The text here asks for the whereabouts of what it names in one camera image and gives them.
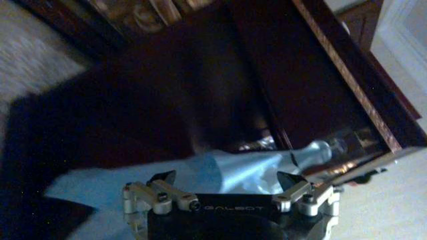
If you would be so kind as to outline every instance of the dark wood furniture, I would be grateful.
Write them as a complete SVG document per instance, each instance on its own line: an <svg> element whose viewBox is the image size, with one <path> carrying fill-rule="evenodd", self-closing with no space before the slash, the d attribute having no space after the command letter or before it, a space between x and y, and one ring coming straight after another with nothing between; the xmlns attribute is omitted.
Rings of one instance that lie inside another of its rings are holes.
<svg viewBox="0 0 427 240"><path fill-rule="evenodd" d="M381 155L353 177L427 146L321 0L217 1L14 103L0 180L19 221L6 234L48 234L29 210L42 215L42 191L69 169L228 150L265 129L280 150L297 149L342 128L368 129Z"/></svg>
<svg viewBox="0 0 427 240"><path fill-rule="evenodd" d="M370 50L374 29L384 0L366 0L356 6L338 11L336 18L344 22L352 40L362 51Z"/></svg>

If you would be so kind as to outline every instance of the metal bracket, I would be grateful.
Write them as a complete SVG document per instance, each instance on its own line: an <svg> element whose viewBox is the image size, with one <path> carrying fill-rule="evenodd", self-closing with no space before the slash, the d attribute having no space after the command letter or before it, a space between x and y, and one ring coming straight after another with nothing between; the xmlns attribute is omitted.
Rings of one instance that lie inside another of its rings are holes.
<svg viewBox="0 0 427 240"><path fill-rule="evenodd" d="M290 205L309 192L312 185L306 181L300 181L285 192L272 195L272 203L281 213L290 211Z"/></svg>
<svg viewBox="0 0 427 240"><path fill-rule="evenodd" d="M157 192L166 193L172 201L176 202L180 210L189 212L200 210L201 205L197 196L193 193L180 191L162 180L152 181L149 187Z"/></svg>

